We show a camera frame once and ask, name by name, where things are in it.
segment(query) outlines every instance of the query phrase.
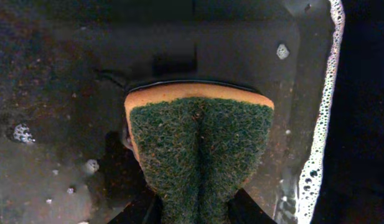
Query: scrub sponge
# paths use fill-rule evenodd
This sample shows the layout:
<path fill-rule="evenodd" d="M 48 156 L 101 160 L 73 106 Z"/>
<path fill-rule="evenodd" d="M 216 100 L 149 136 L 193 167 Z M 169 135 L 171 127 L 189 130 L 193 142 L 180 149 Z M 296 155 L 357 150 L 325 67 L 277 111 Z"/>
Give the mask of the scrub sponge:
<path fill-rule="evenodd" d="M 129 132 L 163 223 L 228 223 L 227 202 L 254 173 L 266 147 L 273 103 L 208 84 L 132 92 Z"/>

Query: foam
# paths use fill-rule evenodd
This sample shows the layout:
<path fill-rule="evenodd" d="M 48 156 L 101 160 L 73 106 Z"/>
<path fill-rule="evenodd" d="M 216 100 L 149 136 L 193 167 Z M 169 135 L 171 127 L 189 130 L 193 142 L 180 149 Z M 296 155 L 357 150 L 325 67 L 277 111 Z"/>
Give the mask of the foam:
<path fill-rule="evenodd" d="M 35 142 L 30 133 L 30 128 L 25 124 L 19 124 L 14 128 L 13 138 L 26 144 L 32 144 Z"/>
<path fill-rule="evenodd" d="M 306 161 L 299 177 L 299 205 L 297 208 L 298 223 L 310 223 L 315 204 L 322 184 L 323 156 L 327 130 L 329 127 L 330 109 L 334 92 L 335 77 L 339 61 L 340 45 L 345 24 L 345 15 L 341 0 L 329 0 L 331 18 L 335 24 L 333 45 L 327 60 L 327 70 L 323 88 L 319 116 L 314 130 L 311 155 Z"/>
<path fill-rule="evenodd" d="M 290 51 L 284 44 L 280 44 L 278 50 L 276 51 L 276 54 L 278 55 L 280 60 L 284 60 L 290 55 Z"/>
<path fill-rule="evenodd" d="M 88 160 L 84 165 L 84 171 L 87 174 L 94 174 L 99 169 L 98 161 L 94 159 Z"/>

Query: white foam line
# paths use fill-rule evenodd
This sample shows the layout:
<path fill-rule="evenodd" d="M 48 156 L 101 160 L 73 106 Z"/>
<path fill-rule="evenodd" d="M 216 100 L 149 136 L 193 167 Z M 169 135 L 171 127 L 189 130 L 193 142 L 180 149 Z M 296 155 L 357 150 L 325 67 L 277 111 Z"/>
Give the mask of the white foam line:
<path fill-rule="evenodd" d="M 333 33 L 333 45 L 331 47 L 330 56 L 327 60 L 327 70 L 325 83 L 323 88 L 322 102 L 319 111 L 319 117 L 316 122 L 311 155 L 305 163 L 304 168 L 299 177 L 298 198 L 299 205 L 297 210 L 298 223 L 310 223 L 312 220 L 317 197 L 322 184 L 323 172 L 323 156 L 329 127 L 330 109 L 335 86 L 335 78 L 337 75 L 337 66 L 340 55 L 340 45 L 345 25 L 345 14 L 341 0 L 329 0 L 331 5 L 331 18 L 335 24 Z"/>

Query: sponge edge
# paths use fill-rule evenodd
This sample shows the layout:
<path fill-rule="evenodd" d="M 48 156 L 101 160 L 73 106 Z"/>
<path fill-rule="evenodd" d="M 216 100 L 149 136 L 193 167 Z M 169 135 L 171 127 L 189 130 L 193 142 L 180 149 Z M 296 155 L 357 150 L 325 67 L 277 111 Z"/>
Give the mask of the sponge edge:
<path fill-rule="evenodd" d="M 230 88 L 227 86 L 201 84 L 201 83 L 180 83 L 170 85 L 153 86 L 145 90 L 139 90 L 130 93 L 124 102 L 128 131 L 131 136 L 136 160 L 139 162 L 138 146 L 135 144 L 131 131 L 131 122 L 129 114 L 133 108 L 146 106 L 150 103 L 160 103 L 163 101 L 171 102 L 180 98 L 203 97 L 228 99 L 240 102 L 248 102 L 256 105 L 268 106 L 274 110 L 273 102 L 263 95 L 252 93 L 245 90 Z"/>

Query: green scouring pad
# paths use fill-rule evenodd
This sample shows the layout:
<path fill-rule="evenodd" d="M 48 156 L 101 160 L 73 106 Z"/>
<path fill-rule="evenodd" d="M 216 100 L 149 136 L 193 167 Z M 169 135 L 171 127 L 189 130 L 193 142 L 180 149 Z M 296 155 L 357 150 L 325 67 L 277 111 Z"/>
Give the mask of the green scouring pad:
<path fill-rule="evenodd" d="M 129 132 L 163 223 L 228 223 L 227 202 L 256 170 L 273 103 L 208 84 L 135 91 L 125 101 Z"/>

